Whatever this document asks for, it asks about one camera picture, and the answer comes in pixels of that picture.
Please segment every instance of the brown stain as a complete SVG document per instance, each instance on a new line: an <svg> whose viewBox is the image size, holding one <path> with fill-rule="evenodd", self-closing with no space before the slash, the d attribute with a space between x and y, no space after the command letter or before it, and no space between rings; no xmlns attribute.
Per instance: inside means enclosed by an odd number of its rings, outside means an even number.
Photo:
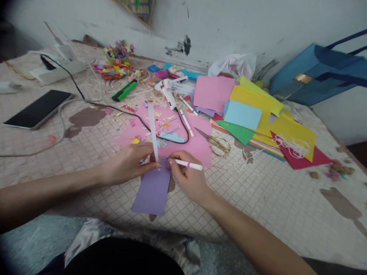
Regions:
<svg viewBox="0 0 367 275"><path fill-rule="evenodd" d="M106 112L104 109L96 110L87 107L69 118L69 121L74 125L66 130L65 136L71 139L80 133L82 127L95 126L105 116Z"/></svg>
<svg viewBox="0 0 367 275"><path fill-rule="evenodd" d="M252 163L253 162L253 158L252 157L252 153L253 151L256 151L256 148L255 147L252 147L251 145L243 145L238 139L234 139L234 145L243 150L245 149L245 153L246 153L246 156L250 159L248 159L247 163ZM242 157L244 158L244 160L246 160L246 157L244 155L244 153L242 152Z"/></svg>
<svg viewBox="0 0 367 275"><path fill-rule="evenodd" d="M176 187L176 183L175 183L175 180L173 179L173 175L171 174L171 178L169 179L168 193L171 193L172 191L174 191L175 187Z"/></svg>
<svg viewBox="0 0 367 275"><path fill-rule="evenodd" d="M149 214L149 219L151 222L153 222L157 218L157 215Z"/></svg>
<svg viewBox="0 0 367 275"><path fill-rule="evenodd" d="M352 220L357 229L367 239L367 229L358 220L362 213L359 211L346 197L343 196L335 187L328 189L320 189L320 193L331 204L331 206L344 218Z"/></svg>

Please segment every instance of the glue gun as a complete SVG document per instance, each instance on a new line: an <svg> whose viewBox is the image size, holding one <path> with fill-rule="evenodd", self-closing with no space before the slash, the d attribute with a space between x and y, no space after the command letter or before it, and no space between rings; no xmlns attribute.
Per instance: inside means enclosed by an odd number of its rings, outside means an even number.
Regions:
<svg viewBox="0 0 367 275"><path fill-rule="evenodd" d="M171 92L172 83L178 82L181 80L185 80L185 79L187 79L187 76L184 76L182 78L177 78L175 80L165 79L157 83L156 86L154 87L154 90L161 91L164 94L164 96L166 97L168 101L169 108L171 110L174 110L176 108L175 98L173 97L172 92Z"/></svg>

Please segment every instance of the pink marker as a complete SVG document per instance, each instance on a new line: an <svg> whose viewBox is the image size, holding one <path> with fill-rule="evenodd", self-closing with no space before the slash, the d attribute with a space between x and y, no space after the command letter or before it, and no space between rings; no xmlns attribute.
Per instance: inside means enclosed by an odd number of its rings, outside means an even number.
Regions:
<svg viewBox="0 0 367 275"><path fill-rule="evenodd" d="M203 169L203 166L200 165L200 164L186 162L184 160L177 160L177 159L172 159L172 160L176 161L177 164L180 164L180 165L183 165L183 166L186 166L186 167L189 167L189 168L193 168L195 170L201 171Z"/></svg>

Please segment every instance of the plastic bag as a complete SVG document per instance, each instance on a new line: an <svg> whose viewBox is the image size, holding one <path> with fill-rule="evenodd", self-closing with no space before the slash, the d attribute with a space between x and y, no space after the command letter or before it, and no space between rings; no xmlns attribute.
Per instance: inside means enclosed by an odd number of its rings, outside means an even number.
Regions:
<svg viewBox="0 0 367 275"><path fill-rule="evenodd" d="M220 72L229 73L234 78L244 76L251 80L256 67L256 56L252 54L231 54L217 60L208 70L208 76L217 76Z"/></svg>

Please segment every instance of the blue tote bag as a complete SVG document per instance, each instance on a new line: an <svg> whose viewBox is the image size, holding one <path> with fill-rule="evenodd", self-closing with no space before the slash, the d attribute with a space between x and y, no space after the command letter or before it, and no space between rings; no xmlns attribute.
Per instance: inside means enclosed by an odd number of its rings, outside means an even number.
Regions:
<svg viewBox="0 0 367 275"><path fill-rule="evenodd" d="M270 94L275 94L303 73L312 80L292 94L288 100L311 106L355 86L367 87L367 60L355 56L367 46L350 53L332 50L333 47L367 34L367 29L327 47L310 45L270 79Z"/></svg>

